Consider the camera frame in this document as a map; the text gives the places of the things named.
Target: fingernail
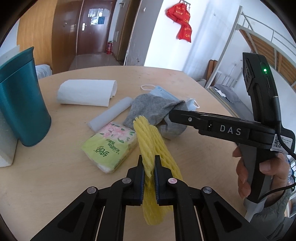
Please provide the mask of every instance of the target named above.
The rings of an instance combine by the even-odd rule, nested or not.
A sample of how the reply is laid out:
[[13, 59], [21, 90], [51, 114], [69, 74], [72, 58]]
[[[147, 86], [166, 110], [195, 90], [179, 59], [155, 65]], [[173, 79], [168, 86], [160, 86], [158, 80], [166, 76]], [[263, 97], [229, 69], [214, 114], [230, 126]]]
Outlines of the fingernail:
[[259, 164], [260, 172], [268, 172], [271, 169], [270, 161], [261, 162]]

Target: wooden door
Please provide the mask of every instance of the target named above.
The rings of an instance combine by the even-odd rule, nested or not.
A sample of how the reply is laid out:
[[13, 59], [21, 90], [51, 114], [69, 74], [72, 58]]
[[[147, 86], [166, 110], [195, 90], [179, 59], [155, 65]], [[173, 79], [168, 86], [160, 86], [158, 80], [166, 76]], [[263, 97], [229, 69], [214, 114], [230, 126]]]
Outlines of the wooden door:
[[116, 1], [85, 0], [79, 22], [77, 55], [105, 52]]
[[57, 2], [52, 25], [52, 71], [54, 74], [68, 71], [76, 56], [77, 30], [82, 2], [83, 0], [58, 0]]

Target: teal trash can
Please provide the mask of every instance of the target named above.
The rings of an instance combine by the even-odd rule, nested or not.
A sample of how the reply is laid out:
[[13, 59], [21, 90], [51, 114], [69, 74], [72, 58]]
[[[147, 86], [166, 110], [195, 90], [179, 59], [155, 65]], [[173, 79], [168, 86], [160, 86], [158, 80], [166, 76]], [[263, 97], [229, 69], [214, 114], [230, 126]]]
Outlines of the teal trash can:
[[24, 146], [34, 146], [49, 131], [51, 117], [38, 84], [31, 47], [0, 66], [0, 110]]

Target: gray sock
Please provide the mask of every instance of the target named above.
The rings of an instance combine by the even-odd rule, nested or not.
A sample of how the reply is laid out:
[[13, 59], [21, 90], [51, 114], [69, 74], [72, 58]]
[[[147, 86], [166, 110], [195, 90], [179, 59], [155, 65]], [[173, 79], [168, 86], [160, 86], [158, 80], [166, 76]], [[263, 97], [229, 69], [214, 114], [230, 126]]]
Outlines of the gray sock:
[[151, 94], [142, 94], [135, 98], [131, 104], [131, 110], [123, 122], [123, 125], [133, 129], [133, 121], [139, 115], [143, 115], [151, 125], [157, 126], [160, 134], [172, 139], [182, 134], [186, 125], [173, 123], [168, 117], [172, 110], [188, 110], [185, 101], [168, 100]]

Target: white sheet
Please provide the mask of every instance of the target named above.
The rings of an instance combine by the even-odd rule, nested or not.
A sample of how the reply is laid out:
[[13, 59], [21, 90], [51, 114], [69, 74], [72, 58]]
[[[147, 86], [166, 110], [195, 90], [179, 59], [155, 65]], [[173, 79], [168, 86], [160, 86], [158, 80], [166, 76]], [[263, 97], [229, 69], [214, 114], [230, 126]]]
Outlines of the white sheet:
[[50, 66], [47, 64], [37, 65], [35, 68], [36, 68], [36, 73], [37, 73], [38, 79], [42, 79], [42, 78], [52, 75], [52, 70], [51, 70]]

